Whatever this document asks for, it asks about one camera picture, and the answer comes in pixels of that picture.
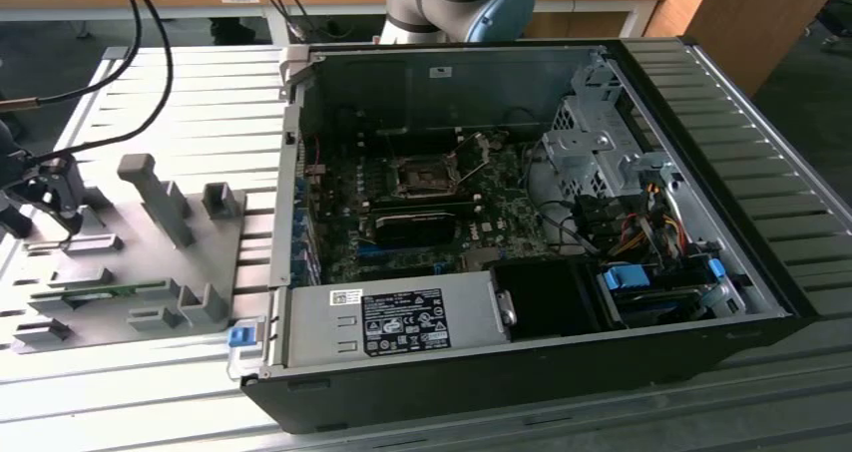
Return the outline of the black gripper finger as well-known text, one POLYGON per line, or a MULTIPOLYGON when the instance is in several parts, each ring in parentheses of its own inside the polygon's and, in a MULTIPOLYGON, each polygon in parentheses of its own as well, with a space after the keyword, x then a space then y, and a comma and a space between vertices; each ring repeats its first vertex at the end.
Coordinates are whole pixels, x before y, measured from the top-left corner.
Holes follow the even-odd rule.
POLYGON ((26 217, 6 194, 0 195, 0 221, 2 228, 15 237, 26 238, 32 232, 32 220, 26 217))
POLYGON ((27 180, 27 198, 31 205, 56 221, 68 235, 80 232, 86 186, 76 159, 60 156, 39 164, 27 180))

